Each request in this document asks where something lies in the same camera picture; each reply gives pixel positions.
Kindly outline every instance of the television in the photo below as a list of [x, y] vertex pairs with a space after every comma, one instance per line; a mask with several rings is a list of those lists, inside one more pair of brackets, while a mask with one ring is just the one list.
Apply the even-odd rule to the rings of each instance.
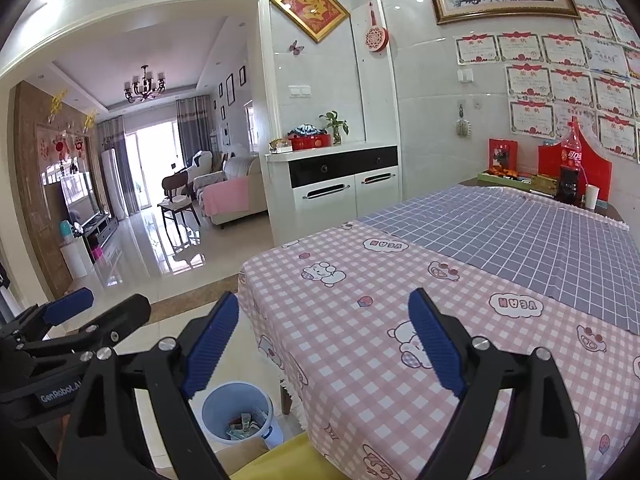
[[91, 175], [88, 171], [61, 176], [60, 184], [65, 196], [66, 208], [69, 211], [69, 221], [72, 225], [78, 222], [84, 226], [97, 214], [100, 214]]

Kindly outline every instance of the tv stand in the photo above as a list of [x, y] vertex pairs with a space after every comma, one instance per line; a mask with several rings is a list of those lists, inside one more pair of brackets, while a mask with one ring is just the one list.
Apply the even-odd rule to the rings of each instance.
[[83, 228], [84, 244], [89, 251], [91, 261], [95, 263], [92, 250], [96, 247], [103, 247], [107, 243], [107, 240], [111, 238], [111, 235], [118, 228], [118, 219], [108, 214], [99, 214], [84, 224]]

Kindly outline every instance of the pink checkered tablecloth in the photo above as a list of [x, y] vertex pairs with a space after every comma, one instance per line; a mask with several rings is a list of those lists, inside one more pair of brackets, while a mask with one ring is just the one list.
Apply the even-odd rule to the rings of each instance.
[[[420, 286], [472, 336], [551, 350], [588, 478], [599, 478], [640, 421], [640, 337], [359, 222], [256, 256], [240, 274], [240, 305], [295, 386], [314, 447], [354, 480], [410, 480], [423, 468], [458, 400], [408, 322]], [[489, 469], [508, 404], [501, 392], [473, 477]]]

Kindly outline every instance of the table leg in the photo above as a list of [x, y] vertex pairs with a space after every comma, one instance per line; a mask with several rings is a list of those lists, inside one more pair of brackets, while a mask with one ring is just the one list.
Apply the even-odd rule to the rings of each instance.
[[291, 413], [291, 396], [284, 386], [280, 387], [280, 405], [282, 406], [282, 414], [289, 415]]

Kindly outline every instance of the cabinet door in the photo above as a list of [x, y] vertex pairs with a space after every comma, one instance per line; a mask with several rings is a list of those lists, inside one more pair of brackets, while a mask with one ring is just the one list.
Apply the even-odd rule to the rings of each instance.
[[317, 233], [356, 218], [354, 184], [351, 175], [294, 189], [296, 237]]
[[358, 218], [400, 202], [397, 166], [359, 173], [355, 179]]

